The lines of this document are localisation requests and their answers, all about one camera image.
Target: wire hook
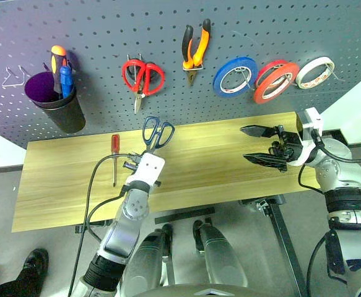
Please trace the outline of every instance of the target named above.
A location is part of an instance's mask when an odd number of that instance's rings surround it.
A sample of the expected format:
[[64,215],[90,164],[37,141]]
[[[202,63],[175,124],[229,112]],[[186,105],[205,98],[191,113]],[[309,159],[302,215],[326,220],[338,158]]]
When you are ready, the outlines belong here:
[[330,65],[328,63],[325,64],[326,67],[329,69],[329,71],[336,77],[337,80],[341,80],[342,82],[345,82],[345,79],[340,79],[333,71],[333,69],[331,69]]
[[25,84],[25,81],[26,81],[26,72],[25,72],[25,70],[23,69],[23,67],[22,67],[21,65],[18,65],[18,68],[19,68],[19,70],[21,71],[21,73],[23,74],[23,77],[24,77],[23,80],[22,80],[22,82],[21,82],[20,84],[6,85],[7,80],[9,80],[9,78],[10,78],[11,76],[14,76],[14,77],[18,78],[18,76],[15,75],[15,74],[11,71],[11,69],[7,66],[7,67],[6,67],[6,71],[7,71],[7,73],[8,73],[8,76],[7,76],[6,78],[4,78],[4,81],[3,81],[2,84],[1,84],[1,86],[2,86],[3,88],[5,88],[5,87],[16,87],[16,86],[18,86],[18,85],[24,85],[24,84]]
[[288,74],[285,74],[285,77],[286,77],[287,81],[288,81],[291,85],[297,86],[297,84],[295,84],[294,82],[292,82],[292,81],[290,80],[290,77],[289,77]]
[[245,79],[245,82],[246,82],[246,84],[248,85],[248,88],[254,91],[254,89],[249,85],[249,80],[246,78],[245,73],[243,73],[243,71],[244,71],[245,69],[246,69],[245,67],[237,67],[237,68],[235,68],[234,70],[235,70],[236,72],[241,72],[241,73],[242,73],[242,76],[243,76],[243,78]]

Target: red screwdriver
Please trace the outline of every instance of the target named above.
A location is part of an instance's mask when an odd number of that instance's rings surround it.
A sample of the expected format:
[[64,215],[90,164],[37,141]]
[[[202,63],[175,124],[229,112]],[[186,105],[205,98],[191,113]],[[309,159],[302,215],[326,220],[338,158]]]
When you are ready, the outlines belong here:
[[[120,152],[120,135],[113,134],[111,136],[111,154],[116,155]],[[117,158],[113,158],[113,187],[117,183]]]

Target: metal plate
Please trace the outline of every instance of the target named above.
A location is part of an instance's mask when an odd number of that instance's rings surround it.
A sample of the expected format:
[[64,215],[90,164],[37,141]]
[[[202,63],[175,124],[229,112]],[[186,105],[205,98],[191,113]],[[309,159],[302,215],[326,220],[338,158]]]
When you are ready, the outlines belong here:
[[[206,17],[212,21],[211,41],[204,69],[189,88],[181,68],[181,40],[190,24],[197,47]],[[19,64],[30,75],[43,71],[41,64],[49,63],[55,44],[68,50],[77,71],[87,125],[76,134],[61,132],[25,96],[23,87],[1,87],[6,66],[18,75]],[[134,115],[133,94],[120,68],[126,54],[138,53],[163,67],[166,82]],[[291,86],[265,105],[254,103],[253,91],[231,99],[216,96],[216,71],[238,56],[253,58],[259,67],[273,59],[303,66],[329,56],[345,81],[332,75],[309,90]],[[0,1],[0,135],[22,147],[31,140],[140,129],[148,115],[186,124],[311,106],[322,112],[360,81],[358,1]]]

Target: pen holder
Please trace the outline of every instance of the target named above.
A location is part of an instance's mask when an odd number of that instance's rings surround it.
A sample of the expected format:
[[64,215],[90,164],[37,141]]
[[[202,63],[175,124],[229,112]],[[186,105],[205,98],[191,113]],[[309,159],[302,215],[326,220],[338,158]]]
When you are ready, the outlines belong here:
[[31,101],[65,133],[76,133],[85,126],[85,118],[77,99],[76,86],[69,96],[59,98],[54,91],[52,72],[41,72],[25,84],[25,93]]

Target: screwdriver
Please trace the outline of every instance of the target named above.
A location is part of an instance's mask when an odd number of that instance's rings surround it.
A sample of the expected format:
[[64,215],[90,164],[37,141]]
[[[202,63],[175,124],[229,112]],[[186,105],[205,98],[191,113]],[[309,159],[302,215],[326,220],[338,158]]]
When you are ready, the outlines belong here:
[[[113,134],[111,136],[111,154],[116,155],[120,152],[120,135]],[[117,158],[113,158],[113,187],[117,183]]]
[[71,77],[71,68],[69,66],[62,66],[59,71],[61,74],[61,85],[63,98],[70,95],[73,89],[73,78]]
[[60,45],[54,45],[51,48],[51,68],[54,75],[54,91],[62,94],[61,74],[59,72],[62,66],[67,66],[66,50]]

